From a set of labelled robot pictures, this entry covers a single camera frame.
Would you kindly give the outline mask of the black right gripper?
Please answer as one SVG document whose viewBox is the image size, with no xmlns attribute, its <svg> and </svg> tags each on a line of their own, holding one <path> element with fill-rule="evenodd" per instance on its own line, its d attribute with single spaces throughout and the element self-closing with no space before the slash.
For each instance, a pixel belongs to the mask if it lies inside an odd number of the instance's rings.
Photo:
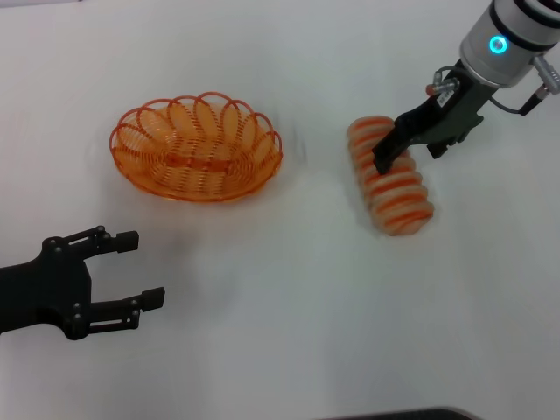
<svg viewBox="0 0 560 420">
<path fill-rule="evenodd" d="M 373 148 L 374 166 L 380 174 L 386 174 L 412 145 L 425 144 L 434 159 L 441 158 L 482 122 L 479 111 L 490 102 L 497 87 L 480 81 L 460 60 L 453 66 L 459 72 L 444 72 L 443 77 L 456 77 L 459 89 L 428 96 L 427 110 L 416 108 L 399 115 L 393 129 Z"/>
</svg>

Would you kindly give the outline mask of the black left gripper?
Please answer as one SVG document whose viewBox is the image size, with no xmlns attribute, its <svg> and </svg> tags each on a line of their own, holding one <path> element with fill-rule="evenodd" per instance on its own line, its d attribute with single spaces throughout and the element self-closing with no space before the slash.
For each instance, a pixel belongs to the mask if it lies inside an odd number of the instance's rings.
<svg viewBox="0 0 560 420">
<path fill-rule="evenodd" d="M 37 257 L 0 268 L 0 334 L 35 325 L 58 327 L 70 340 L 135 330 L 142 312 L 163 307 L 159 287 L 121 300 L 91 304 L 91 277 L 83 259 L 135 251 L 139 233 L 115 236 L 104 226 L 43 241 Z"/>
</svg>

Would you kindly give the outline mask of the orange striped bread loaf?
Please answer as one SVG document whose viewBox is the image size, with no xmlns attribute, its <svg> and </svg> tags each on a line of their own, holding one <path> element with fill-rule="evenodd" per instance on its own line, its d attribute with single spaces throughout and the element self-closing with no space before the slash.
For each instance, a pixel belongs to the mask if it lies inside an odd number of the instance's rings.
<svg viewBox="0 0 560 420">
<path fill-rule="evenodd" d="M 385 235 L 413 235 L 434 214 L 423 176 L 408 151 L 391 169 L 381 174 L 374 164 L 373 148 L 393 129 L 394 122 L 384 115 L 354 120 L 346 131 L 347 147 L 357 184 L 370 220 Z"/>
</svg>

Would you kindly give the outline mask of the orange wire basket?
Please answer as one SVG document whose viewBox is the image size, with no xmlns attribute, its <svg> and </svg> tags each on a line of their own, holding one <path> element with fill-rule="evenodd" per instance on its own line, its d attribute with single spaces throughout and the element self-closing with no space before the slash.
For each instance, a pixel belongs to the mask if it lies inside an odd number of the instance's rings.
<svg viewBox="0 0 560 420">
<path fill-rule="evenodd" d="M 219 92 L 161 98 L 126 112 L 109 137 L 116 169 L 169 200 L 220 203 L 259 192 L 281 167 L 271 120 Z"/>
</svg>

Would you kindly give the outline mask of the dark rounded robot base edge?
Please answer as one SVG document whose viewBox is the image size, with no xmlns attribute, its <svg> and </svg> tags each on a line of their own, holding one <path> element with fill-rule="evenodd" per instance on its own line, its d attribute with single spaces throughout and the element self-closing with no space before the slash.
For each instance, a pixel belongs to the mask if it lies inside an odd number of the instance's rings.
<svg viewBox="0 0 560 420">
<path fill-rule="evenodd" d="M 479 416 L 453 407 L 429 407 L 374 414 L 330 417 L 319 420 L 483 420 Z"/>
</svg>

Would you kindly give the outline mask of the silver elbow connector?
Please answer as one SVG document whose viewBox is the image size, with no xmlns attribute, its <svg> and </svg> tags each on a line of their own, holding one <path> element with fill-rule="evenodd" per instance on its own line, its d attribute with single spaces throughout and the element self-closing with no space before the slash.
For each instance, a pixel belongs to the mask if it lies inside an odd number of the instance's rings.
<svg viewBox="0 0 560 420">
<path fill-rule="evenodd" d="M 449 80 L 445 80 L 443 77 L 444 72 L 459 72 L 459 69 L 455 66 L 443 66 L 440 67 L 433 75 L 432 83 L 427 85 L 425 92 L 428 96 L 441 95 L 448 92 L 455 92 L 459 89 L 460 81 L 456 77 L 451 77 Z"/>
</svg>

